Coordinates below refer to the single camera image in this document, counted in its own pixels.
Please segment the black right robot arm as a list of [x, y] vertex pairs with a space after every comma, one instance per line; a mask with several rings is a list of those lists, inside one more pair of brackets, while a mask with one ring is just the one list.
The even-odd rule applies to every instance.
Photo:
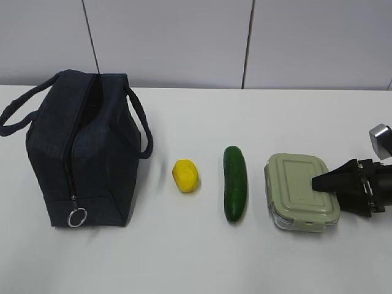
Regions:
[[391, 165], [352, 159], [312, 179], [312, 189], [336, 194], [343, 211], [361, 217], [384, 213], [391, 205]]

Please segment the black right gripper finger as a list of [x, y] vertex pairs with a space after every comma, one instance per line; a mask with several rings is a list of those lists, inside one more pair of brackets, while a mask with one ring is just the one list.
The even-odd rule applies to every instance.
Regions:
[[343, 192], [359, 185], [358, 160], [351, 159], [339, 168], [312, 178], [312, 189], [318, 192]]
[[372, 216], [368, 197], [365, 192], [362, 191], [354, 194], [348, 192], [337, 192], [336, 196], [341, 210], [361, 217]]

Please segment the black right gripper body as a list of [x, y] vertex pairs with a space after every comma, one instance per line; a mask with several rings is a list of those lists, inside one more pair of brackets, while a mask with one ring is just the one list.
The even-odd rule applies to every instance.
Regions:
[[354, 159], [355, 185], [353, 213], [361, 217], [371, 217], [372, 213], [384, 213], [385, 204], [380, 187], [379, 174], [385, 168], [381, 162], [371, 159]]

